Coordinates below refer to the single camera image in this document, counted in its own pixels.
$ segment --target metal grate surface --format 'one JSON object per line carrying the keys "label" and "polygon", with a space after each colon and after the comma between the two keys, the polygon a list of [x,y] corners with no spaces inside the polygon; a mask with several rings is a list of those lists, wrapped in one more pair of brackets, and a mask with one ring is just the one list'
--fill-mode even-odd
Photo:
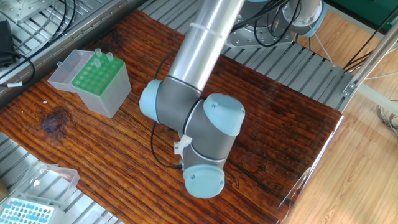
{"label": "metal grate surface", "polygon": [[[99,34],[106,32],[114,22],[135,10],[145,0],[76,0],[76,14],[68,32],[54,41],[50,47],[38,52],[52,38],[62,20],[64,3],[61,0],[55,2],[54,8],[52,3],[25,22],[16,25],[10,22],[17,51],[28,57],[35,55],[32,57],[32,62],[36,68],[36,81],[55,68],[55,60],[62,60],[66,57],[66,52],[72,51],[73,47],[82,47],[82,43],[98,38]],[[66,2],[68,8],[63,29],[70,22],[73,13],[73,1],[66,0]],[[0,20],[4,19],[7,19],[6,16],[0,13]],[[14,83],[28,79],[31,76],[30,66],[28,63],[20,65],[23,61],[19,60],[9,67],[0,67],[0,83]],[[26,88],[0,88],[0,98],[2,98],[0,108],[22,93],[23,89]]]}
{"label": "metal grate surface", "polygon": [[[186,35],[199,3],[199,0],[151,0],[139,9]],[[226,47],[222,54],[338,111],[342,112],[349,102],[341,93],[352,75],[297,43],[258,49]]]}
{"label": "metal grate surface", "polygon": [[[0,178],[5,183],[10,192],[15,191],[19,181],[23,178],[31,164],[38,161],[36,157],[20,147],[16,142],[0,133]],[[59,181],[49,182],[48,187],[42,194],[51,194],[51,186]],[[122,224],[120,220],[107,212],[80,190],[72,194],[70,203],[63,209],[65,218],[61,224],[79,224],[87,218],[92,212],[102,214],[107,217],[108,224]]]}
{"label": "metal grate surface", "polygon": [[[76,14],[72,27],[84,20],[84,18],[86,18],[91,12],[97,11],[104,3],[109,1],[110,0],[77,0]],[[27,21],[17,24],[0,13],[0,21],[7,19],[10,22],[16,52],[25,56],[30,56],[47,43],[53,35],[59,35],[59,33],[55,34],[55,31],[63,17],[64,3],[61,0],[55,0],[54,2],[55,4],[52,3],[51,6],[39,12]],[[70,22],[73,13],[73,1],[67,0],[67,6],[67,16],[61,30],[64,30]],[[9,68],[1,67],[0,72],[3,70],[9,70],[13,66],[15,65],[11,65]]]}

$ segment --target metal pole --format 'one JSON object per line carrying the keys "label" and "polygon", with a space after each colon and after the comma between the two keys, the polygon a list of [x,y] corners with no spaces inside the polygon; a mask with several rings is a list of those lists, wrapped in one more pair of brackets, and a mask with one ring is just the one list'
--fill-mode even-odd
{"label": "metal pole", "polygon": [[352,97],[357,87],[362,84],[363,80],[376,68],[379,62],[384,58],[388,51],[398,40],[398,22],[391,27],[388,33],[381,40],[380,44],[373,50],[368,59],[359,69],[358,73],[353,77],[351,82],[342,93],[345,97]]}

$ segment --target wooden board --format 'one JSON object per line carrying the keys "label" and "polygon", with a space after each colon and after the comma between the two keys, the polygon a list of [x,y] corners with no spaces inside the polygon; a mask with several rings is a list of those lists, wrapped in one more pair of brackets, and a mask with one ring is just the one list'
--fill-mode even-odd
{"label": "wooden board", "polygon": [[[341,114],[221,56],[203,95],[231,95],[247,114],[224,167],[224,191],[210,200],[193,198],[182,173],[152,157],[153,121],[138,104],[160,62],[182,40],[182,34],[136,11],[88,47],[113,52],[126,63],[132,92],[113,119],[86,109],[77,94],[53,89],[47,77],[0,111],[0,130],[41,161],[78,170],[78,188],[125,223],[276,223],[292,203],[285,197]],[[154,148],[163,161],[178,163],[172,148],[177,139],[165,127],[156,131]]]}

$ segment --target white cable tie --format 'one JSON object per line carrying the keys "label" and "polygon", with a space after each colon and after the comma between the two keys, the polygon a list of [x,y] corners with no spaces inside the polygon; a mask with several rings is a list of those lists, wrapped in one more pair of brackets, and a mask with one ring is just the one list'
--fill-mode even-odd
{"label": "white cable tie", "polygon": [[211,29],[209,29],[209,28],[207,28],[207,27],[205,27],[205,26],[203,26],[203,25],[200,25],[200,24],[196,24],[196,23],[194,23],[194,22],[191,22],[191,24],[189,24],[189,26],[196,27],[196,28],[199,28],[199,29],[202,29],[202,30],[206,30],[206,31],[208,31],[208,32],[211,33],[211,34],[214,34],[214,35],[217,36],[218,38],[224,39],[224,37],[223,37],[221,34],[215,32],[215,31],[213,31],[213,30],[211,30]]}
{"label": "white cable tie", "polygon": [[8,83],[7,87],[12,88],[12,87],[21,87],[22,86],[22,81],[19,81],[17,83]]}

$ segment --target silver aluminum arm tube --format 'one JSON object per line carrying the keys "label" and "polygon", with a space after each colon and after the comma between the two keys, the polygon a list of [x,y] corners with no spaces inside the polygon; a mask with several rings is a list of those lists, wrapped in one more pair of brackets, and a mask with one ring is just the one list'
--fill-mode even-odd
{"label": "silver aluminum arm tube", "polygon": [[244,0],[203,0],[169,75],[202,91]]}

